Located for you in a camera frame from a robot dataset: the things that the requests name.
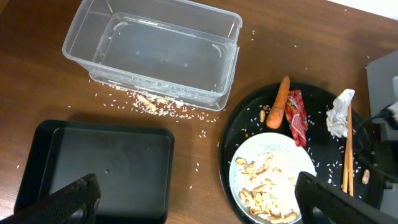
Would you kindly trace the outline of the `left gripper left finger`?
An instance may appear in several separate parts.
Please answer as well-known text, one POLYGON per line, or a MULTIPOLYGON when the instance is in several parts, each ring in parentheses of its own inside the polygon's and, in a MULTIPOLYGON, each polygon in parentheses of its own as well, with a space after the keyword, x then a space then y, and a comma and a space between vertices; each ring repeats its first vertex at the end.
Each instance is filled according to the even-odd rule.
POLYGON ((95 174, 87 174, 49 197, 1 220, 2 224, 96 222, 101 190, 95 174))

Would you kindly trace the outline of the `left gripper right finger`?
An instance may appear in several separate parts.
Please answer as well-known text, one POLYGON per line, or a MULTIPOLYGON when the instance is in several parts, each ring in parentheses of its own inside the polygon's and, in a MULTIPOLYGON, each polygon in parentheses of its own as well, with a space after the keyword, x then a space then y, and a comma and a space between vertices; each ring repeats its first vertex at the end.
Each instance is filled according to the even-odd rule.
POLYGON ((298 175, 295 197, 304 223, 320 223, 313 209, 334 223, 397 224, 397 219, 355 199, 308 172, 298 175))

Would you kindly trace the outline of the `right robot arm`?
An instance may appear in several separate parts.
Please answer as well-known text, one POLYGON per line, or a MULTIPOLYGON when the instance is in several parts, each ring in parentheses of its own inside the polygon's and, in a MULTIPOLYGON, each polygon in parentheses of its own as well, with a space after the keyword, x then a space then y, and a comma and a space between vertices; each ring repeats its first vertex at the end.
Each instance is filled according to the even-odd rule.
POLYGON ((396 101, 385 106, 380 112, 364 120, 359 131, 366 131, 376 121, 378 137, 370 146, 358 151, 360 160, 383 176, 388 182, 397 183, 397 76, 392 79, 396 101))

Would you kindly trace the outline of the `red snack wrapper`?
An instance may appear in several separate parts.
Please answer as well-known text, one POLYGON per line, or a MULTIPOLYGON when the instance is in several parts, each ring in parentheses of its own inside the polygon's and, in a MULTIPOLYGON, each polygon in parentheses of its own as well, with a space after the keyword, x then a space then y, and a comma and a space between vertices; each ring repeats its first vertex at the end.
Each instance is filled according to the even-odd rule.
POLYGON ((306 132, 308 130, 307 114, 304 108, 302 92, 290 90, 285 104, 285 117, 289 122, 296 146, 307 145, 306 132))

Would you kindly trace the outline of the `white tissue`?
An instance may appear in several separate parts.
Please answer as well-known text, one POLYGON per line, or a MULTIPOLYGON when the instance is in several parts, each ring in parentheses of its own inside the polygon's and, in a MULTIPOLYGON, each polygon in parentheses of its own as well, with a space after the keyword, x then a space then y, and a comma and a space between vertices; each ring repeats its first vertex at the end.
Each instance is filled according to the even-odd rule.
POLYGON ((333 108, 326 112, 327 130, 334 137, 346 138, 348 135, 348 108, 354 97, 353 89, 345 89, 333 101, 333 108))

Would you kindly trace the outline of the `wooden chopstick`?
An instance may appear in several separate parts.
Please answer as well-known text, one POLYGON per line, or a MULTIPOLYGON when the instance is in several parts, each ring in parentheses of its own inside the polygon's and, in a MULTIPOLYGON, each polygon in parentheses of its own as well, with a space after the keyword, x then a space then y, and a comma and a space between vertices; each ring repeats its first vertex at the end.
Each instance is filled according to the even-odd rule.
POLYGON ((346 147, 345 147, 345 159, 344 159, 344 167, 343 167, 343 184, 342 184, 342 191, 344 193, 348 192, 348 139, 346 140, 346 147))
POLYGON ((349 194, 354 197, 354 176, 353 176, 353 125, 352 125, 352 106, 348 107, 348 185, 349 194))

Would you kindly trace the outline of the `orange carrot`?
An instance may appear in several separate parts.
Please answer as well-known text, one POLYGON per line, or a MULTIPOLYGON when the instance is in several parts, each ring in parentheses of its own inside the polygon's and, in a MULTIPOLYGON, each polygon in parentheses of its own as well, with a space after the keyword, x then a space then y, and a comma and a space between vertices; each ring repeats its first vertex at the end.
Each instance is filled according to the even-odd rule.
POLYGON ((266 120, 266 125, 268 128, 277 129, 281 125, 284 117, 285 104, 289 94, 289 89, 290 78, 285 76, 280 83, 275 102, 266 120))

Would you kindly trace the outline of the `grey plate with scraps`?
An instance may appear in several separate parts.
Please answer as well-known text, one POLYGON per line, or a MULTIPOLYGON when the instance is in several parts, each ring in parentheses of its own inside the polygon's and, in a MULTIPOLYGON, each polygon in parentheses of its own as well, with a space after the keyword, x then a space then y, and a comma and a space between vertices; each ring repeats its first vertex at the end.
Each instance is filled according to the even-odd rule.
POLYGON ((230 160, 229 186, 240 210, 254 223, 298 223, 295 198, 299 173, 316 175, 303 147, 278 133, 257 134, 242 144, 230 160))

